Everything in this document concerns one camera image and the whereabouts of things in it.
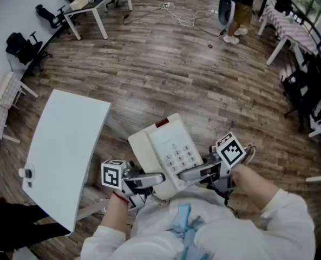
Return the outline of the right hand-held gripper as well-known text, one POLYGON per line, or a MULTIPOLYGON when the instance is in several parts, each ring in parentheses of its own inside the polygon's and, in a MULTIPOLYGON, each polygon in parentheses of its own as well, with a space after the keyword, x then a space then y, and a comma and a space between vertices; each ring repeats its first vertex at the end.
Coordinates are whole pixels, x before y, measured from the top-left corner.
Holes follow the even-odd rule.
POLYGON ((228 197, 235 188, 232 168, 246 156, 246 151, 236 136, 229 132, 209 148, 207 161, 177 174, 181 180, 201 180, 209 190, 228 197))

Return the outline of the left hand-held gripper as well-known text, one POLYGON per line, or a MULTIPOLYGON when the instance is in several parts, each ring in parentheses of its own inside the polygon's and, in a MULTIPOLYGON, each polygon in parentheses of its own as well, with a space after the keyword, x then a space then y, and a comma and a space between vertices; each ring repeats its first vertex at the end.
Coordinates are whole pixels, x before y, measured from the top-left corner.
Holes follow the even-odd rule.
POLYGON ((144 207, 150 187, 165 181, 163 173, 146 173, 132 161, 106 160, 101 164, 102 185, 113 188, 129 202, 130 210, 144 207))

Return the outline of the beige desk telephone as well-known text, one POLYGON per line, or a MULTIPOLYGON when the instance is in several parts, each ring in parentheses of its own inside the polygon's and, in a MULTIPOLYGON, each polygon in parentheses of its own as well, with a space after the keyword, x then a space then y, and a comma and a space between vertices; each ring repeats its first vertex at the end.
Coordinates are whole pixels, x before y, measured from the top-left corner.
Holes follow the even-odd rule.
POLYGON ((157 198, 169 200, 200 181, 178 177, 180 172, 204 163, 179 114, 131 135, 128 141, 145 173, 164 174, 165 181, 153 187, 157 198))

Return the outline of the person's right forearm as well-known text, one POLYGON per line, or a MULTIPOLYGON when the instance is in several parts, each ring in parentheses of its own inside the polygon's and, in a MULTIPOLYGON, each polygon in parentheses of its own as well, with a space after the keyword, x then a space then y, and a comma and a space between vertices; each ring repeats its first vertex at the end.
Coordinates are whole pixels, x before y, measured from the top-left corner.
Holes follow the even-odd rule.
POLYGON ((260 210, 264 209, 280 190, 278 186, 260 176, 253 169, 237 164, 232 168, 232 179, 260 210))

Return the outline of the person's left forearm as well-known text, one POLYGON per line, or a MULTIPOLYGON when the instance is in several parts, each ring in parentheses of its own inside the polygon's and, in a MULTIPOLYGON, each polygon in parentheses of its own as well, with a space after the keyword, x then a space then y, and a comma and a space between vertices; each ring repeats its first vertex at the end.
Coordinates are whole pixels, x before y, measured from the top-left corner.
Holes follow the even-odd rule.
POLYGON ((109 199, 101 226, 127 233, 129 200, 125 194, 115 189, 109 199))

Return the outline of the white work table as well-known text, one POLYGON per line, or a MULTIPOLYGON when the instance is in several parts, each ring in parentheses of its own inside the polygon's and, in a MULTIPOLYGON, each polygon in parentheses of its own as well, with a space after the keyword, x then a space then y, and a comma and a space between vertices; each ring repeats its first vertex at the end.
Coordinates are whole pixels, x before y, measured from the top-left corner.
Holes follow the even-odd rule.
POLYGON ((54 89, 34 132, 23 191, 51 218, 73 232, 86 172, 109 102, 54 89))

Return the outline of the light blue ribbon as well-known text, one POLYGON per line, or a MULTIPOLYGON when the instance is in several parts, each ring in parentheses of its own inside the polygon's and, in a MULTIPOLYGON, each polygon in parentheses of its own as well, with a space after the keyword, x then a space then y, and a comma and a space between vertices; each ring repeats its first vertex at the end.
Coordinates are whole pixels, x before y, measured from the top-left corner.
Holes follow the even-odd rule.
POLYGON ((184 248, 176 255, 176 260, 208 260, 208 253, 200 250, 194 244, 195 234, 203 225, 201 216, 190 220, 191 204, 178 206, 177 215, 172 221, 170 232, 182 240, 184 248))

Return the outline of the person's white smock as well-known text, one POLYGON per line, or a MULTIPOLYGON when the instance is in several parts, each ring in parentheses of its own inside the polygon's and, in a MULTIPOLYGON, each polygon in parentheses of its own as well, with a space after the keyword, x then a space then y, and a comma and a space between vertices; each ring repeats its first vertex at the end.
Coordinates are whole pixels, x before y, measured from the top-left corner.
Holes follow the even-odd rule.
POLYGON ((81 260, 175 260, 185 246, 173 220, 184 204, 196 226, 194 247, 208 260, 314 260, 314 224, 300 196, 279 190, 262 210, 265 228, 259 229, 235 217, 215 192, 197 186, 166 206, 148 200, 129 235, 99 226, 84 241, 81 260))

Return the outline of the white lamp on clear base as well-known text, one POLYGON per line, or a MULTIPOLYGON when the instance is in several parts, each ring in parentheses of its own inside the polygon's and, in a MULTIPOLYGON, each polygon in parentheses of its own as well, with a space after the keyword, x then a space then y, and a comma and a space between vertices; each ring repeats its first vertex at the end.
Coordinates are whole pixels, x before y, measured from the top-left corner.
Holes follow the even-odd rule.
POLYGON ((23 168, 20 168, 18 175, 26 187, 32 188, 32 183, 35 180, 35 168, 32 163, 26 163, 23 168))

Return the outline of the table with checked cloth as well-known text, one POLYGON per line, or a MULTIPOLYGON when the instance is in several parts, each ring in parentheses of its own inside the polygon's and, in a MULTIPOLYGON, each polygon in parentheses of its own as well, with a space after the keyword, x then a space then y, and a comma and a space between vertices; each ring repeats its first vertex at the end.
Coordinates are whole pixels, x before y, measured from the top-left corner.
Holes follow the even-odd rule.
POLYGON ((19 139, 4 134, 4 129, 7 128, 6 120, 9 109, 11 107, 18 109, 16 103, 21 94, 25 95, 24 91, 38 98, 38 94, 25 85, 14 72, 9 71, 2 76, 0 80, 0 140, 7 139, 17 144, 21 143, 19 139))

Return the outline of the table with striped cloth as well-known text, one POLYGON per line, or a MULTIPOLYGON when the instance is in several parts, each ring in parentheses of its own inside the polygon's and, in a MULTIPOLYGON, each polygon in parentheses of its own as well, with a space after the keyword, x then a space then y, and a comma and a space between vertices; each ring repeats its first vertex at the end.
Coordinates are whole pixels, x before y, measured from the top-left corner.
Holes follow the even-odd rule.
POLYGON ((317 45, 310 34, 299 23, 285 16, 285 13, 281 13, 271 6, 267 6, 264 9, 262 19, 263 22, 258 31, 258 35, 261 36, 266 25, 271 24, 275 27, 276 33, 280 37, 280 42, 266 62, 268 66, 276 58, 286 41, 290 41, 292 44, 301 47, 309 54, 318 54, 317 45))

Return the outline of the dark-top table with white legs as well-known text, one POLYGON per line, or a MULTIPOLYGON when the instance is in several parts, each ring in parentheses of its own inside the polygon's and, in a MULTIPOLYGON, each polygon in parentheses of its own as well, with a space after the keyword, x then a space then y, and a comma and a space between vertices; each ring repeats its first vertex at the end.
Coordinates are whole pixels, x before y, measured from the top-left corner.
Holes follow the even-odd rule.
MULTIPOLYGON (((103 7, 104 11, 107 12, 107 2, 108 0, 94 0, 92 3, 88 3, 86 4, 84 7, 82 7, 81 9, 72 9, 70 8, 69 10, 65 11, 63 16, 65 18, 65 20, 67 21, 69 27, 71 28, 72 32, 74 33, 74 35, 76 36, 76 38, 78 40, 81 39, 80 34, 78 33, 78 31, 76 30, 76 27, 74 26, 72 20, 71 20, 71 16, 80 14, 80 13, 86 13, 86 12, 91 12, 95 18, 95 21, 99 27, 99 30, 103 36, 103 38, 106 40, 108 39, 108 35, 106 33, 106 30, 104 28, 104 25, 102 23, 100 14, 98 13, 98 8, 99 7, 103 7)), ((133 10, 133 5, 132 5, 132 0, 127 0, 128 3, 128 8, 130 11, 133 10)))

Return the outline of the tan cardboard box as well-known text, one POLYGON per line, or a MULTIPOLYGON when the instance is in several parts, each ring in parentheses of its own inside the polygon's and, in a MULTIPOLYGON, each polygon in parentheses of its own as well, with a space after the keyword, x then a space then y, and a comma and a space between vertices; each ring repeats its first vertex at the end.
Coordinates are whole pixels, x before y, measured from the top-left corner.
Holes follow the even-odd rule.
POLYGON ((70 3, 70 7, 72 10, 80 10, 93 1, 94 0, 74 0, 72 3, 70 3))

